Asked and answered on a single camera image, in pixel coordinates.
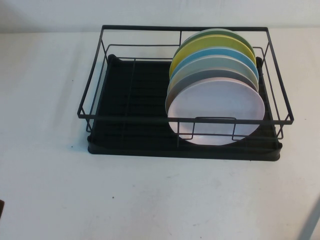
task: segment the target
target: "black metal wire rack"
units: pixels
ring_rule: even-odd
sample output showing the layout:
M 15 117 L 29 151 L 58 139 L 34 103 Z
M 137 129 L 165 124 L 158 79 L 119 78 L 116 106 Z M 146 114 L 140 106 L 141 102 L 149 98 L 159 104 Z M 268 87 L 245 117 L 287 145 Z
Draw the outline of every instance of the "black metal wire rack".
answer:
M 165 99 L 169 84 L 171 57 L 128 56 L 131 48 L 143 48 L 147 52 L 155 47 L 173 47 L 182 43 L 185 32 L 197 32 L 210 28 L 223 28 L 237 32 L 262 32 L 266 35 L 266 47 L 253 48 L 257 56 L 259 73 L 259 94 L 265 105 L 263 120 L 235 119 L 224 116 L 200 116 L 196 118 L 168 118 Z M 178 36 L 176 44 L 119 44 L 105 43 L 105 31 L 173 32 Z M 127 56 L 110 53 L 111 47 L 125 48 Z M 267 65 L 267 53 L 273 61 L 273 68 L 280 89 L 275 91 Z M 285 117 L 281 119 L 275 92 L 281 93 Z M 85 113 L 85 101 L 89 114 Z M 266 27 L 164 27 L 164 26 L 118 26 L 104 25 L 101 29 L 97 50 L 90 75 L 77 111 L 80 119 L 86 119 L 88 150 L 93 154 L 135 155 L 153 157 L 182 157 L 276 161 L 280 157 L 284 125 L 291 125 L 294 116 L 280 74 L 274 48 Z M 169 122 L 176 122 L 178 133 L 174 133 Z M 180 123 L 230 124 L 232 134 L 201 134 L 180 132 Z M 259 125 L 250 135 L 236 135 L 237 125 Z M 216 135 L 230 136 L 234 143 L 223 146 L 196 145 L 179 136 Z

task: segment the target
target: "blue plate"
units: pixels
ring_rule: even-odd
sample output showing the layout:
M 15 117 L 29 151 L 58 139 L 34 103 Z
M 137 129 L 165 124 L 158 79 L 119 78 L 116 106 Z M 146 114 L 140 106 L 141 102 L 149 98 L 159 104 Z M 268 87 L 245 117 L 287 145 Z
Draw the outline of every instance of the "blue plate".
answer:
M 206 57 L 209 55 L 224 55 L 228 57 L 232 57 L 234 59 L 237 59 L 247 65 L 253 72 L 256 78 L 259 80 L 259 74 L 258 70 L 254 64 L 254 62 L 244 55 L 242 52 L 239 52 L 235 49 L 228 48 L 228 47 L 209 47 L 205 48 L 199 51 L 194 52 L 193 54 L 190 54 L 185 59 L 183 59 L 174 69 L 172 75 L 170 76 L 170 81 L 172 80 L 173 76 L 186 64 L 192 62 L 193 60 L 196 60 L 198 58 Z

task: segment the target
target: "stack of plates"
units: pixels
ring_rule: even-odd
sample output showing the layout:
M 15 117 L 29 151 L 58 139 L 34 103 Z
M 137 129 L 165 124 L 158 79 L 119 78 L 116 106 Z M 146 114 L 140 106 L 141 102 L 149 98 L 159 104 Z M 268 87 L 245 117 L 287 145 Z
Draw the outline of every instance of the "stack of plates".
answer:
M 226 29 L 198 32 L 177 49 L 169 70 L 165 110 L 169 118 L 262 120 L 265 105 L 258 94 L 255 52 L 237 33 Z M 178 133 L 178 123 L 170 122 Z M 200 145 L 225 145 L 248 136 L 258 125 L 181 122 L 181 138 Z

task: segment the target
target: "white table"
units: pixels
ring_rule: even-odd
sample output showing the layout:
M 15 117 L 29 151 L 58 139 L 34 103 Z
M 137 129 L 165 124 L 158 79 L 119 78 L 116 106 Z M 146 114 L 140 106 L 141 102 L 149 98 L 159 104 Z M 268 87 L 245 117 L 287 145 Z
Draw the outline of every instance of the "white table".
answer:
M 92 155 L 76 111 L 99 33 L 0 34 L 0 239 L 308 235 L 320 208 L 320 28 L 270 34 L 295 116 L 277 162 Z

